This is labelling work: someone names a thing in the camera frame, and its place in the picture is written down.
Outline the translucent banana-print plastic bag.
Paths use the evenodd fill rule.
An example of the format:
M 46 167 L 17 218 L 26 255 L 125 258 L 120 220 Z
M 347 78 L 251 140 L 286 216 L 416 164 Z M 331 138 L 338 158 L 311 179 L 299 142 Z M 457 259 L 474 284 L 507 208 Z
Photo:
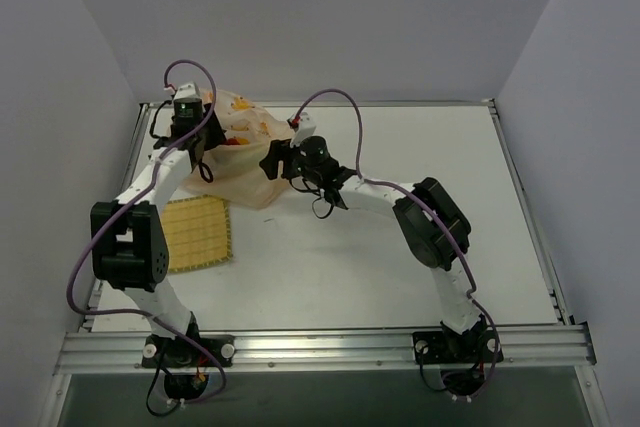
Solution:
M 273 117 L 263 106 L 224 90 L 202 94 L 216 99 L 215 113 L 225 136 L 247 138 L 251 144 L 228 146 L 225 143 L 204 154 L 203 161 L 213 173 L 213 181 L 192 173 L 183 188 L 194 195 L 211 195 L 253 209 L 263 209 L 289 188 L 284 179 L 270 181 L 259 162 L 267 155 L 273 140 L 291 140 L 293 130 L 287 122 Z

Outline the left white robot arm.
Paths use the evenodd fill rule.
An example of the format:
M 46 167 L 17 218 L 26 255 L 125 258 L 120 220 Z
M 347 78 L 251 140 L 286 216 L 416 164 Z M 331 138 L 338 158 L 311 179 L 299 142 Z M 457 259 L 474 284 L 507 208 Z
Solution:
M 203 154 L 225 141 L 213 104 L 176 100 L 170 135 L 154 144 L 149 161 L 129 187 L 90 213 L 92 267 L 97 279 L 123 292 L 146 318 L 152 334 L 167 339 L 165 352 L 179 366 L 202 352 L 197 321 L 167 279 L 169 249 L 161 214 Z

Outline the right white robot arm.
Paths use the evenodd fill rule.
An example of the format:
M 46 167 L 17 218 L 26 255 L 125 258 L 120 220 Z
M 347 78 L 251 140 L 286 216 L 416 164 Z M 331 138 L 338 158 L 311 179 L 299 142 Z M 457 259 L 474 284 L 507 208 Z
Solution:
M 442 324 L 449 329 L 443 337 L 445 350 L 464 360 L 479 349 L 474 327 L 482 320 L 482 312 L 474 300 L 477 284 L 465 257 L 471 226 L 439 181 L 427 177 L 398 185 L 364 178 L 334 159 L 321 136 L 311 136 L 297 146 L 273 141 L 259 166 L 270 180 L 299 179 L 311 184 L 331 209 L 360 209 L 395 219 L 413 256 L 431 269 Z

